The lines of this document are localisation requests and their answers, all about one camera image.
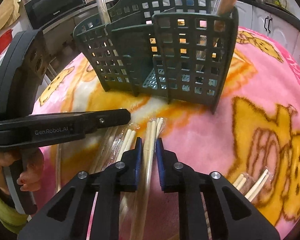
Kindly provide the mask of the green sleeve forearm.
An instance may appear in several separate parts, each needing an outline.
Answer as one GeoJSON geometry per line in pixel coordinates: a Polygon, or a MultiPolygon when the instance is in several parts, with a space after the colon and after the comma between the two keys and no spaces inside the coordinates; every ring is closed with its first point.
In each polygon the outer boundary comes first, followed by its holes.
{"type": "Polygon", "coordinates": [[[14,207],[10,207],[1,196],[5,196],[5,194],[0,190],[0,222],[8,231],[18,234],[27,224],[29,216],[19,213],[14,207]]]}

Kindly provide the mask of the left hand red nails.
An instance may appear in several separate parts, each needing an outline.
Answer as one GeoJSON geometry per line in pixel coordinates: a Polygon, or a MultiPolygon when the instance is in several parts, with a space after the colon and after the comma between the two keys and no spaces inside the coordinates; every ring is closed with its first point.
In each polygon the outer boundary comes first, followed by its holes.
{"type": "Polygon", "coordinates": [[[41,178],[44,169],[44,156],[40,149],[31,152],[28,157],[22,156],[20,151],[0,152],[0,190],[9,194],[4,176],[5,167],[16,167],[15,182],[21,191],[35,192],[41,188],[41,178]]]}

